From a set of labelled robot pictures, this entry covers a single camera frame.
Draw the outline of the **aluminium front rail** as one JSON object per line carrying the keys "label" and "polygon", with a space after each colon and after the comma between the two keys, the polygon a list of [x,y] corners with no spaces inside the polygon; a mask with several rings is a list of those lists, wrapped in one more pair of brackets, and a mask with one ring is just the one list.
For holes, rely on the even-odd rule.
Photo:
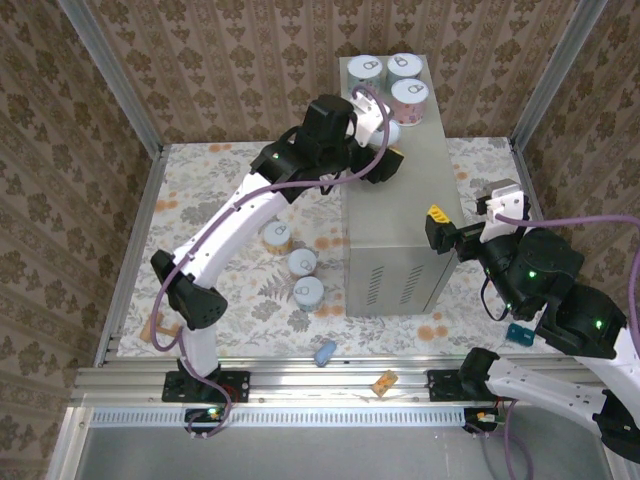
{"label": "aluminium front rail", "polygon": [[[324,368],[305,358],[231,358],[226,370],[251,373],[248,405],[268,406],[427,406],[427,370],[457,369],[460,357],[338,358]],[[73,406],[157,406],[165,375],[177,369],[173,359],[125,359],[102,368],[79,370],[70,403]],[[371,385],[387,370],[396,384],[378,398]]]}

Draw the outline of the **small orange object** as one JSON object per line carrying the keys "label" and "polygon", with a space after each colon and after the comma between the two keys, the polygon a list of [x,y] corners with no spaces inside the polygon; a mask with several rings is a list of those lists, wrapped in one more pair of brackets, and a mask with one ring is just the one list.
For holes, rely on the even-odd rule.
{"label": "small orange object", "polygon": [[371,391],[382,398],[398,381],[398,375],[392,371],[385,371],[372,385]]}

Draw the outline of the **teal label food can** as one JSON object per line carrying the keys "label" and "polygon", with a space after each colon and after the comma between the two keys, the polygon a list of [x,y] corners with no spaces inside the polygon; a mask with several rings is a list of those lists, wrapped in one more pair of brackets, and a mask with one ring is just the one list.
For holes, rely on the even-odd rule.
{"label": "teal label food can", "polygon": [[396,53],[387,60],[386,86],[390,89],[404,79],[419,79],[423,60],[413,53]]}

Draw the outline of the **grey metal base panel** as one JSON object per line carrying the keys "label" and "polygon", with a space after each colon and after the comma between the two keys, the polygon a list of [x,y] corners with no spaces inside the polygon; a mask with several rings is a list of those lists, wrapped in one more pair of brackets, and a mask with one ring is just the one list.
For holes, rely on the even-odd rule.
{"label": "grey metal base panel", "polygon": [[640,465],[529,406],[511,436],[463,427],[94,428],[66,412],[46,480],[640,480]]}

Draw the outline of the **yellow label food can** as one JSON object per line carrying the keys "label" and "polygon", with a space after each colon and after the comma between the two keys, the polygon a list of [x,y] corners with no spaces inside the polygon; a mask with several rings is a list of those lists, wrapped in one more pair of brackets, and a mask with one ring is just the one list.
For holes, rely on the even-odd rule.
{"label": "yellow label food can", "polygon": [[291,229],[285,222],[272,221],[263,229],[262,242],[269,253],[286,255],[292,248]]}

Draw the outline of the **small teal box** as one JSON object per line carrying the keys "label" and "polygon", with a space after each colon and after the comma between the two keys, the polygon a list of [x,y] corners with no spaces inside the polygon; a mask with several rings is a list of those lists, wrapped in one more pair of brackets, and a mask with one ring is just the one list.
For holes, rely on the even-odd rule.
{"label": "small teal box", "polygon": [[535,332],[516,323],[511,323],[506,332],[506,340],[524,347],[534,344]]}

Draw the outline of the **grey metal counter box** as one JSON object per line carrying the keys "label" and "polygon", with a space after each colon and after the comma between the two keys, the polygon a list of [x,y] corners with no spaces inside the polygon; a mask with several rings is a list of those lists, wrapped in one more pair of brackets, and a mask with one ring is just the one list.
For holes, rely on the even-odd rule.
{"label": "grey metal counter box", "polygon": [[420,123],[400,128],[394,146],[404,159],[396,173],[341,188],[350,316],[429,313],[458,264],[455,253],[432,250],[425,231],[432,205],[465,223],[435,92],[427,92]]}

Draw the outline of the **pink label food can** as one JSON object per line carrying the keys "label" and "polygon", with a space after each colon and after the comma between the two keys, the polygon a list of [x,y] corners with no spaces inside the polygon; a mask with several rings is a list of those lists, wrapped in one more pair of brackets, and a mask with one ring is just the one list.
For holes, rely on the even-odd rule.
{"label": "pink label food can", "polygon": [[391,97],[396,122],[403,126],[419,124],[424,117],[429,93],[429,87],[418,79],[395,82],[391,87]]}
{"label": "pink label food can", "polygon": [[[390,120],[388,123],[389,135],[386,142],[388,147],[394,146],[400,139],[401,130],[399,124],[395,120]],[[379,143],[382,144],[384,140],[384,128],[381,127],[378,129],[377,133],[379,134]]]}

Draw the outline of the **small circuit board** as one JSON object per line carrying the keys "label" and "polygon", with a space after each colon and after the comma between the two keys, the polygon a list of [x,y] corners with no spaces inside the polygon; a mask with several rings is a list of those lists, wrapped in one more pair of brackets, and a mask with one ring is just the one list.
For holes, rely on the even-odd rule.
{"label": "small circuit board", "polygon": [[494,432],[505,422],[506,417],[501,415],[497,408],[466,407],[464,409],[463,429],[469,433]]}
{"label": "small circuit board", "polygon": [[217,425],[221,423],[224,415],[224,407],[211,406],[206,408],[191,408],[185,410],[184,421],[187,424],[204,423]]}

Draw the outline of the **black mounting plate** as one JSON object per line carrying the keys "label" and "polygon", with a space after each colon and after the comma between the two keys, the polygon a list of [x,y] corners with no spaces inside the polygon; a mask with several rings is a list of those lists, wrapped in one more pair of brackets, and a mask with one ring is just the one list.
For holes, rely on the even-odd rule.
{"label": "black mounting plate", "polygon": [[456,369],[427,370],[427,383],[431,402],[468,401],[471,399],[464,390]]}
{"label": "black mounting plate", "polygon": [[[232,403],[247,403],[250,392],[250,376],[249,371],[218,369],[207,379],[223,388]],[[194,379],[186,371],[170,371],[165,375],[161,399],[165,403],[226,402],[222,393]]]}

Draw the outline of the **light blue label food can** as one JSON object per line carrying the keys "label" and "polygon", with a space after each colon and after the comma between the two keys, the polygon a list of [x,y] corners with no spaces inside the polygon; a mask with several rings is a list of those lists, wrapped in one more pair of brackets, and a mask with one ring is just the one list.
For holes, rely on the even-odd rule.
{"label": "light blue label food can", "polygon": [[346,65],[347,91],[351,92],[359,84],[365,84],[376,93],[381,91],[383,72],[382,61],[372,55],[359,55],[351,58]]}

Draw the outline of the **small wooden piece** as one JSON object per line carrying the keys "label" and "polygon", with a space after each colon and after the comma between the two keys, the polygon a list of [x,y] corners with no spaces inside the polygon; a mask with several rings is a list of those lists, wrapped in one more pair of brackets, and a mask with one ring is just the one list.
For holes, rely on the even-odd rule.
{"label": "small wooden piece", "polygon": [[[156,333],[174,338],[180,328],[180,324],[178,322],[174,322],[172,325],[167,327],[163,324],[163,319],[164,315],[162,313],[158,313],[155,320]],[[151,318],[148,318],[145,322],[141,332],[139,333],[139,338],[143,342],[151,342]]]}

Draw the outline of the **aluminium frame post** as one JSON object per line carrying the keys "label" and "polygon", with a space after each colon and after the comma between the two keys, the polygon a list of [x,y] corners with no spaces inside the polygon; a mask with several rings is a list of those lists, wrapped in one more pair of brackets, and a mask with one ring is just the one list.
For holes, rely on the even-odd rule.
{"label": "aluminium frame post", "polygon": [[86,0],[59,0],[60,6],[113,93],[139,141],[152,160],[163,150],[163,141],[146,113],[139,95],[100,28]]}
{"label": "aluminium frame post", "polygon": [[608,0],[579,0],[561,39],[531,94],[511,135],[514,148],[523,151],[565,80]]}

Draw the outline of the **white lid food can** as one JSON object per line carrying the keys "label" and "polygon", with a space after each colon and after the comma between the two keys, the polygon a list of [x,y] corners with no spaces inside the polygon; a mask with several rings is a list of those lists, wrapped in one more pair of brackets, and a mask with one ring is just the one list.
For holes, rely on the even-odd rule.
{"label": "white lid food can", "polygon": [[287,259],[290,273],[297,278],[312,275],[317,267],[316,254],[306,248],[293,250]]}

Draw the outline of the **floral tablecloth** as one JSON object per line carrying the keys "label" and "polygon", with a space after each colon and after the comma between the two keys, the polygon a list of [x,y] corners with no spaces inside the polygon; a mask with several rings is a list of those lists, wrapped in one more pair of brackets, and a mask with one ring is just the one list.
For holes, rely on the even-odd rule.
{"label": "floral tablecloth", "polygon": [[[171,147],[144,252],[172,250],[196,233],[239,186],[258,142],[194,143]],[[312,250],[316,276],[324,285],[322,306],[301,310],[287,261],[269,253],[254,236],[228,263],[217,287],[228,301],[218,321],[222,356],[300,357],[328,340],[341,356],[464,355],[474,347],[500,354],[541,355],[549,347],[536,340],[524,347],[506,340],[498,321],[502,303],[485,285],[475,262],[459,265],[435,308],[413,316],[355,317],[346,312],[340,196],[308,192],[280,214],[292,230],[295,248]]]}

